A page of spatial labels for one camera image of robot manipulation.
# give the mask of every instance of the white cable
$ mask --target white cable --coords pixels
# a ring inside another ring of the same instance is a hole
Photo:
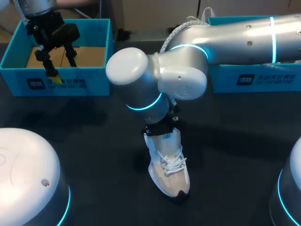
[[[16,9],[18,10],[20,16],[21,16],[21,19],[23,21],[23,24],[26,26],[28,24],[28,20],[26,18],[26,16],[24,15],[21,7],[20,7],[20,4],[19,4],[19,1],[18,0],[14,0],[14,4],[15,4],[15,7]]]
[[[79,13],[80,15],[82,15],[83,17],[87,18],[87,19],[92,19],[91,17],[89,17],[88,15],[84,14],[83,12],[79,11],[78,9],[74,9],[77,13]]]
[[[185,22],[183,23],[182,25],[178,26],[177,28],[174,29],[174,31],[168,36],[168,38],[165,40],[161,50],[160,50],[160,53],[164,53],[165,52],[165,49],[166,47],[168,46],[168,44],[170,43],[171,39],[177,35],[179,32],[181,32],[182,30],[184,30],[185,28],[189,27],[189,26],[192,26],[192,25],[200,25],[200,26],[208,26],[209,24],[203,22],[203,21],[200,21],[200,20],[191,20],[191,21],[188,21],[188,22]]]

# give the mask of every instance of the shoe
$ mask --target shoe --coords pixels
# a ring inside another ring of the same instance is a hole
[[[174,129],[172,133],[151,137],[144,134],[144,139],[151,157],[149,173],[156,186],[170,197],[187,195],[190,180],[180,131]]]

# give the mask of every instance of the yellow object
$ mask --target yellow object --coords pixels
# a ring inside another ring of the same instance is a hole
[[[74,57],[74,62],[77,65],[77,55]]]
[[[62,80],[59,75],[55,77],[49,77],[55,84],[62,84]]]
[[[28,59],[26,68],[44,68],[42,61],[37,61],[35,56],[35,52],[39,47],[33,47],[32,53]],[[53,49],[50,51],[50,60],[55,68],[60,67],[62,64],[63,56],[64,56],[65,49],[63,47]]]

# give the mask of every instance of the cyan led ring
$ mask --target cyan led ring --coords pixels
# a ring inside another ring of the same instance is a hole
[[[208,54],[206,53],[206,51],[205,51],[203,48],[201,48],[201,47],[199,47],[199,46],[196,46],[196,45],[192,45],[192,44],[182,44],[182,45],[178,45],[178,46],[172,47],[171,50],[176,49],[176,48],[179,48],[179,47],[194,47],[194,48],[197,48],[197,49],[201,50],[201,51],[206,55],[207,60],[209,59]]]
[[[289,218],[290,218],[297,226],[300,226],[300,225],[297,223],[297,221],[295,221],[295,219],[291,216],[291,214],[287,211],[287,209],[286,209],[286,207],[285,207],[285,205],[283,204],[283,201],[282,201],[282,199],[281,199],[280,189],[279,189],[279,183],[280,183],[280,176],[281,176],[281,173],[282,173],[282,171],[280,172],[280,175],[279,175],[279,178],[278,178],[278,184],[277,184],[279,200],[280,200],[280,202],[281,202],[281,205],[282,205],[284,211],[285,211],[286,214],[288,215],[288,217],[289,217]]]
[[[272,45],[273,45],[273,57],[272,63],[276,63],[276,34],[275,34],[275,20],[273,17],[269,18],[271,20],[271,28],[272,28]]]
[[[143,107],[143,108],[133,108],[133,107],[130,107],[129,105],[127,105],[127,107],[129,109],[134,110],[134,111],[143,111],[143,110],[146,110],[146,109],[149,109],[149,108],[153,107],[160,100],[161,96],[162,96],[162,93],[160,93],[159,97],[152,104],[150,104],[146,107]]]
[[[60,220],[60,222],[57,224],[57,226],[60,226],[63,223],[63,221],[64,221],[64,219],[65,219],[65,217],[67,215],[69,206],[70,206],[70,201],[71,201],[71,191],[70,191],[70,187],[69,187],[69,199],[68,199],[68,204],[67,204],[67,207],[66,207],[66,211],[65,211],[62,219]]]

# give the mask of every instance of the blue box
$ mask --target blue box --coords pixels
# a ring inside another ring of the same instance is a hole
[[[210,17],[210,25],[222,25],[262,19],[270,16]],[[212,65],[211,76],[214,93],[284,92],[301,91],[300,64],[281,64],[283,70],[263,65]]]
[[[32,48],[38,46],[19,23],[0,64],[0,73],[15,97],[108,96],[110,83],[105,66],[114,53],[109,19],[70,19],[78,26],[80,38],[75,47],[105,47],[104,67],[57,68],[65,84],[54,84],[44,68],[26,68]]]

